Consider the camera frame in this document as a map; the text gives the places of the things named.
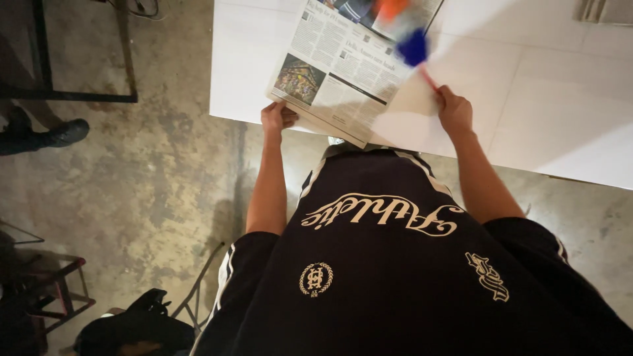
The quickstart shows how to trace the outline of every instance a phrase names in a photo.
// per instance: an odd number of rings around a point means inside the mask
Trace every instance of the white tabletop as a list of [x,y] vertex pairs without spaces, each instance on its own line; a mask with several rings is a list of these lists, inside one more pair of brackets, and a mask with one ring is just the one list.
[[[259,122],[305,0],[217,0],[210,114]],[[493,164],[633,189],[633,29],[580,23],[576,0],[445,0],[429,72],[469,99]],[[455,157],[412,76],[373,143]],[[328,134],[302,120],[297,128]]]

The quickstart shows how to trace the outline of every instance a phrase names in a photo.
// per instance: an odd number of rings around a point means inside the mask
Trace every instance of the left hand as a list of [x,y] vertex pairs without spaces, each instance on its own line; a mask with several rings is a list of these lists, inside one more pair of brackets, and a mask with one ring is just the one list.
[[285,107],[285,101],[272,103],[261,111],[264,135],[281,135],[281,130],[292,127],[299,120],[296,112]]

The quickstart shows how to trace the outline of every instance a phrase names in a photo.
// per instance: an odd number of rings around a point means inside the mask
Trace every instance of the concrete floor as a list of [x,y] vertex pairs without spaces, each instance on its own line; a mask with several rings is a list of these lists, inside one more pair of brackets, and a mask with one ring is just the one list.
[[[85,0],[46,5],[56,87],[125,94],[113,9]],[[97,305],[49,335],[50,355],[71,345],[89,321],[149,288],[167,290],[173,310],[211,250],[244,228],[260,126],[208,115],[213,1],[170,0],[170,7],[160,22],[130,17],[138,104],[50,101],[63,120],[85,118],[88,137],[68,148],[0,157],[0,219],[46,239],[31,250],[87,260],[83,273]],[[23,40],[12,39],[18,52]],[[326,137],[284,133],[289,207],[326,146]],[[425,158],[458,192],[456,161]],[[572,266],[633,326],[633,192],[498,172],[529,217],[560,237]],[[213,303],[221,257],[204,279],[201,315]]]

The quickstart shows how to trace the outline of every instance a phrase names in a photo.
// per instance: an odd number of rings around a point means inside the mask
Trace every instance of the cable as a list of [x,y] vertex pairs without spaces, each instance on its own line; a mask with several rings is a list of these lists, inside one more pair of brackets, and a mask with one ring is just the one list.
[[[169,0],[166,0],[166,1],[167,1],[167,6],[169,7],[169,10],[171,10],[171,9],[172,9],[172,6],[170,5]],[[121,9],[117,8],[117,7],[116,7],[116,5],[112,2],[112,0],[108,0],[108,2],[112,5],[112,7],[114,7],[114,9],[116,9],[116,10],[118,10],[118,11],[124,11],[124,10],[121,10]],[[146,12],[145,12],[145,6],[144,6],[144,5],[143,5],[143,3],[141,2],[141,0],[134,0],[134,3],[136,4],[136,8],[137,8],[139,11],[133,11],[133,10],[131,10],[131,9],[129,8],[129,6],[128,6],[128,8],[127,8],[127,12],[128,12],[130,15],[134,15],[134,16],[136,16],[136,17],[144,18],[144,19],[146,19],[146,20],[151,20],[151,21],[163,21],[164,19],[166,19],[166,18],[167,18],[168,14],[167,14],[167,15],[165,15],[165,16],[163,16],[163,17],[161,17],[161,18],[154,18],[154,17],[156,17],[156,16],[158,15],[158,13],[160,12],[160,10],[159,10],[159,7],[158,7],[158,0],[153,0],[153,2],[154,2],[154,8],[155,8],[155,11],[154,11],[154,13],[153,13],[153,14],[148,14],[148,13],[146,13]]]

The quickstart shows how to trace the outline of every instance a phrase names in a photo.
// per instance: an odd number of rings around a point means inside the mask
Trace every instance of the shoe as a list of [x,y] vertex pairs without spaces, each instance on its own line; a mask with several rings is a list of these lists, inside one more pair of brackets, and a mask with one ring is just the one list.
[[12,136],[26,136],[33,132],[33,125],[27,112],[19,106],[14,106],[7,115],[9,124],[4,127],[4,131]]
[[328,136],[327,137],[327,142],[330,144],[330,146],[335,145],[335,144],[341,144],[344,143],[345,140],[343,139],[339,139],[338,137],[332,137],[332,136]]
[[76,118],[55,127],[49,132],[44,132],[46,146],[48,147],[66,147],[73,143],[79,142],[88,136],[90,125],[83,118]]

